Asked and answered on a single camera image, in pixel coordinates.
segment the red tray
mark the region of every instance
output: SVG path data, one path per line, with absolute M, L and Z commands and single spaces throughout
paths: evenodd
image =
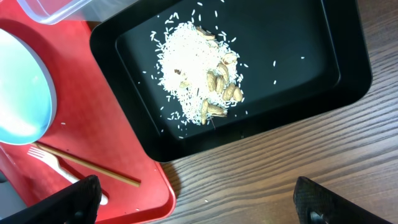
M 145 154 L 91 55 L 87 24 L 38 24 L 16 0 L 0 0 L 0 29 L 30 45 L 52 74 L 57 115 L 40 142 L 141 181 L 139 188 L 133 187 L 61 160 L 79 178 L 99 177 L 109 203 L 99 207 L 97 223 L 140 223 L 169 216 L 175 194 L 161 166 Z M 49 166 L 28 156 L 29 146 L 0 146 L 0 170 L 28 206 L 70 185 Z

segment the light blue bowl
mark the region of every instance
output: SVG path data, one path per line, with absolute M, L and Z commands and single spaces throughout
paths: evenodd
M 43 61 L 21 39 L 0 29 L 0 142 L 35 142 L 56 110 L 54 84 Z

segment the pile of rice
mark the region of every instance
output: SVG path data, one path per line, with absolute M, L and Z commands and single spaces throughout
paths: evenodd
M 210 47 L 208 41 L 198 34 L 191 22 L 180 23 L 172 34 L 166 32 L 165 39 L 164 44 L 158 43 L 159 50 L 157 50 L 161 51 L 158 57 L 164 74 L 159 79 L 159 85 L 163 85 L 165 91 L 178 99 L 188 122 L 200 125 L 203 100 L 208 100 L 209 103 L 224 109 L 236 106 L 237 101 L 233 98 L 224 101 L 222 94 L 209 92 L 208 89 L 207 73 L 212 71 L 215 75 L 221 75 L 217 70 L 221 58 L 227 53 L 234 53 L 239 57 L 227 43 L 221 41 L 217 42 L 218 47 Z M 242 75 L 236 73 L 236 65 L 237 62 L 227 66 L 229 82 L 234 84 L 236 80 L 241 82 L 243 79 Z M 180 88 L 182 81 L 189 82 L 190 86 Z

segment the wood grain surface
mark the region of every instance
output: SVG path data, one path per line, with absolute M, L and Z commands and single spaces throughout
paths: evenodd
M 177 208 L 159 223 L 298 223 L 306 176 L 398 223 L 398 1 L 359 0 L 374 72 L 359 102 L 164 164 Z

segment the black tray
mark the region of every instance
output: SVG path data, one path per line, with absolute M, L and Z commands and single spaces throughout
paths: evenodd
M 145 152 L 156 161 L 189 156 L 349 105 L 371 86 L 355 0 L 200 0 L 203 6 L 197 2 L 140 0 L 91 35 L 99 67 Z M 154 68 L 157 47 L 150 32 L 156 31 L 156 38 L 163 37 L 164 42 L 160 34 L 165 20 L 178 12 L 180 19 L 175 21 L 190 21 L 193 9 L 196 26 L 237 37 L 230 46 L 240 54 L 239 63 L 249 65 L 238 66 L 244 74 L 244 103 L 230 108 L 228 118 L 214 119 L 216 129 L 166 120 L 171 112 L 182 114 L 181 106 L 177 99 L 168 103 L 168 94 L 150 77 L 162 75 Z

